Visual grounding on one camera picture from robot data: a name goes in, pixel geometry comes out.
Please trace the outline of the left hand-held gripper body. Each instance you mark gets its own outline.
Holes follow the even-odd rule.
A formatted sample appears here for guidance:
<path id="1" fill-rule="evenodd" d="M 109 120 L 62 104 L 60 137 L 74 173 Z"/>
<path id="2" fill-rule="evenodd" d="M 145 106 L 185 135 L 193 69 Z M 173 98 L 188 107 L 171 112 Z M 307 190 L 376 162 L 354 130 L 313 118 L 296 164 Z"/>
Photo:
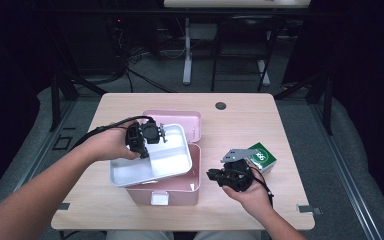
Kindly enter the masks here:
<path id="1" fill-rule="evenodd" d="M 129 126 L 125 137 L 129 149 L 139 154 L 146 148 L 145 144 L 158 144 L 160 140 L 166 142 L 165 130 L 162 124 L 157 125 L 154 120 Z"/>

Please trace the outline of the white divided tray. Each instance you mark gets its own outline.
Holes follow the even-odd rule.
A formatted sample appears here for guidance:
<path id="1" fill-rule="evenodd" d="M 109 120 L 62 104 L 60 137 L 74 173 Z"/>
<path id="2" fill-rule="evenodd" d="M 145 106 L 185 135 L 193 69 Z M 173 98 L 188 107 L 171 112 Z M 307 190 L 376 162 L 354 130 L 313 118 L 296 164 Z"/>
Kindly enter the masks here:
<path id="1" fill-rule="evenodd" d="M 163 178 L 186 174 L 192 168 L 192 158 L 184 129 L 179 124 L 164 125 L 165 140 L 145 143 L 149 156 L 127 160 L 119 158 L 109 163 L 110 182 L 128 187 Z"/>

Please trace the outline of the dark computer tower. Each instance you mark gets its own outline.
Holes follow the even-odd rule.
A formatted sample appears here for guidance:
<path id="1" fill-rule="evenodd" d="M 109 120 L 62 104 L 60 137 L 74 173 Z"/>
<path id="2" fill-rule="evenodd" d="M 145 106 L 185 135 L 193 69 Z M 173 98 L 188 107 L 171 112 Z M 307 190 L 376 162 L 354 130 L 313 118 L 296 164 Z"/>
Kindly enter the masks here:
<path id="1" fill-rule="evenodd" d="M 60 21 L 80 74 L 112 75 L 124 69 L 104 17 L 71 15 Z"/>

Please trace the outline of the black chair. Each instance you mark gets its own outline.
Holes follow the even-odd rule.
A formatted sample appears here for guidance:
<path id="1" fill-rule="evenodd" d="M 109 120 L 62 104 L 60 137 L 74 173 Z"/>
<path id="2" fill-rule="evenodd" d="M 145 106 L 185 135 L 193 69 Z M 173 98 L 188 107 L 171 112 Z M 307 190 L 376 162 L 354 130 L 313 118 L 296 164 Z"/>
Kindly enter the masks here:
<path id="1" fill-rule="evenodd" d="M 273 49 L 284 24 L 285 21 L 282 18 L 269 15 L 237 15 L 220 22 L 211 51 L 213 60 L 211 90 L 215 90 L 218 75 L 257 74 L 258 91 L 263 86 L 269 85 L 265 78 Z M 256 70 L 247 68 L 246 71 L 242 71 L 236 66 L 223 66 L 218 70 L 217 67 L 223 59 L 228 59 L 229 63 L 235 59 L 254 62 Z"/>

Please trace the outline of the pink storage box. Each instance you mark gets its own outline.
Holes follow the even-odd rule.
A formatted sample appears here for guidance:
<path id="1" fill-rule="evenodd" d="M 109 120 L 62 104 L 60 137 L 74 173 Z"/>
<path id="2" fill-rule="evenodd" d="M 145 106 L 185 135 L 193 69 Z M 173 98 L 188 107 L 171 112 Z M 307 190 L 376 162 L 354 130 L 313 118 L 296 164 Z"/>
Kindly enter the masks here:
<path id="1" fill-rule="evenodd" d="M 188 151 L 176 153 L 175 157 L 188 154 L 191 157 L 191 168 L 183 174 L 169 178 L 144 182 L 126 188 L 137 204 L 153 206 L 188 206 L 198 202 L 201 186 L 201 114 L 187 110 L 147 110 L 146 115 L 153 117 L 164 125 L 166 138 L 169 138 L 169 124 L 183 127 Z"/>

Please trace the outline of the person's right hand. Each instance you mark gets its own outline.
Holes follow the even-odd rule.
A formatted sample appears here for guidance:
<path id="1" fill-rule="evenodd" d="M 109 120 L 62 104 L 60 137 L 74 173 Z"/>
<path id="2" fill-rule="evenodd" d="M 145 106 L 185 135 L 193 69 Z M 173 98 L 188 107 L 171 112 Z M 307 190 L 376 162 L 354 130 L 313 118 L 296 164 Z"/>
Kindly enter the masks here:
<path id="1" fill-rule="evenodd" d="M 228 186 L 223 186 L 222 189 L 230 198 L 238 201 L 247 213 L 263 222 L 272 218 L 275 211 L 270 204 L 268 192 L 262 185 L 262 176 L 255 169 L 253 175 L 255 179 L 245 192 L 236 192 Z"/>

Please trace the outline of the metal floor rail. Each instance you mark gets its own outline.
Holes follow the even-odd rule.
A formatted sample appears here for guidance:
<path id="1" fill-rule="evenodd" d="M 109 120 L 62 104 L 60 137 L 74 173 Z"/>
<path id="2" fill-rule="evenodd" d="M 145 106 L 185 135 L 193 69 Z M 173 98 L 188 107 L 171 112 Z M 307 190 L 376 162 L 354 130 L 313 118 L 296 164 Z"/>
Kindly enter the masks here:
<path id="1" fill-rule="evenodd" d="M 0 203 L 69 149 L 75 131 L 64 130 L 62 126 L 51 131 L 51 125 L 52 106 L 43 100 L 32 129 L 0 179 Z"/>
<path id="2" fill-rule="evenodd" d="M 367 240 L 383 240 L 334 137 L 328 133 L 323 125 L 322 112 L 319 106 L 310 105 L 309 109 L 332 153 L 336 172 Z"/>

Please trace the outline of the white background desk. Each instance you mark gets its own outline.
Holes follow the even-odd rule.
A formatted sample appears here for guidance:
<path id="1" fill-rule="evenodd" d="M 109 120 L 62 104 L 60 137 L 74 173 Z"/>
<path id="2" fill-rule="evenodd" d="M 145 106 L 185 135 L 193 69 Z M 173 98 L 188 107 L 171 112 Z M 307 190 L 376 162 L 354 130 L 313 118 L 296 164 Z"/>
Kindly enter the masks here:
<path id="1" fill-rule="evenodd" d="M 272 9 L 307 9 L 311 0 L 164 0 L 164 7 L 169 10 L 251 10 Z M 185 18 L 185 62 L 183 84 L 190 85 L 192 81 L 192 40 L 212 40 L 215 36 L 216 25 L 213 23 L 191 23 Z"/>

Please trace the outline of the green and white carton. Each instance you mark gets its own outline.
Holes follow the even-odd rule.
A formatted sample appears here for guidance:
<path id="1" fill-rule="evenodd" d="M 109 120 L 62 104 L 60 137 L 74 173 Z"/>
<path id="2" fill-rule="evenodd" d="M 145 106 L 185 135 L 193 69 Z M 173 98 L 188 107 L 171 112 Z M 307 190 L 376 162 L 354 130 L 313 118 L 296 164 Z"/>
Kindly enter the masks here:
<path id="1" fill-rule="evenodd" d="M 247 160 L 254 164 L 261 174 L 269 173 L 276 164 L 275 156 L 260 142 L 252 145 L 251 149 L 256 150 L 256 153 L 250 155 Z"/>

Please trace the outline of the person's left hand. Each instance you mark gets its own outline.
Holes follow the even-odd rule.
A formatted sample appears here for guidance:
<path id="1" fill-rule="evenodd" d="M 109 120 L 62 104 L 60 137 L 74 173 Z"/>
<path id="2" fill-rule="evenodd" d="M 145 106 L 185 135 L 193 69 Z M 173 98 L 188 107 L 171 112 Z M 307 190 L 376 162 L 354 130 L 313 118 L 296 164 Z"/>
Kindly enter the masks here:
<path id="1" fill-rule="evenodd" d="M 96 134 L 84 143 L 84 148 L 95 161 L 117 158 L 134 160 L 139 157 L 139 153 L 133 152 L 127 147 L 125 137 L 128 128 L 135 123 L 136 120 L 129 121 Z"/>

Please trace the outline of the person's light trousers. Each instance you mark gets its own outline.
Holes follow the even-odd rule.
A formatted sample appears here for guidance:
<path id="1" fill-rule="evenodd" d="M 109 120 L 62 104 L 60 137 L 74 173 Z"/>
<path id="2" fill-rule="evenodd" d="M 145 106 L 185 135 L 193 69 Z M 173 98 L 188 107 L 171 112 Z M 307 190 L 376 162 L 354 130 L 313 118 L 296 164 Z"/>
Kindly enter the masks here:
<path id="1" fill-rule="evenodd" d="M 261 240 L 261 231 L 200 231 L 192 240 Z M 175 240 L 171 231 L 108 231 L 106 240 Z"/>

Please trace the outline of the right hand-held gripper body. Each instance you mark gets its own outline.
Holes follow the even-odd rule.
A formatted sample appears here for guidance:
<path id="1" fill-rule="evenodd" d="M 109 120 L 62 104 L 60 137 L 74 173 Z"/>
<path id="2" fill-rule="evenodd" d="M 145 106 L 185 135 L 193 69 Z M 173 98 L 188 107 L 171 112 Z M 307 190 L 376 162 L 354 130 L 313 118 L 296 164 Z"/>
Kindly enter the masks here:
<path id="1" fill-rule="evenodd" d="M 236 192 L 246 191 L 254 179 L 246 159 L 256 153 L 255 149 L 229 150 L 221 159 L 223 169 L 218 178 L 219 186 L 228 186 Z"/>

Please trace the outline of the black metal stand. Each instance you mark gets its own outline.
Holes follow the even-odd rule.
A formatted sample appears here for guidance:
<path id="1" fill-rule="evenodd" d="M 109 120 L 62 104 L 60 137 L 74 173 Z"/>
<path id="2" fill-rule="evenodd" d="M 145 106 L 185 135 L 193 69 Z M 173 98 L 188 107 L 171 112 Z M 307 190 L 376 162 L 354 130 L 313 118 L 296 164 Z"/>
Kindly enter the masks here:
<path id="1" fill-rule="evenodd" d="M 276 94 L 274 98 L 281 100 L 304 86 L 310 86 L 305 100 L 309 104 L 317 104 L 321 97 L 323 99 L 322 125 L 326 132 L 331 135 L 331 113 L 332 113 L 332 98 L 333 98 L 333 79 L 328 73 L 318 73 L 308 79 L 297 82 L 286 90 Z"/>
<path id="2" fill-rule="evenodd" d="M 92 92 L 103 96 L 106 91 L 87 81 L 86 79 L 69 71 L 56 73 L 50 84 L 51 89 L 51 106 L 52 106 L 52 125 L 50 131 L 54 131 L 61 122 L 60 94 L 63 94 L 69 101 L 76 101 L 79 93 L 75 88 L 75 84 L 80 84 Z"/>

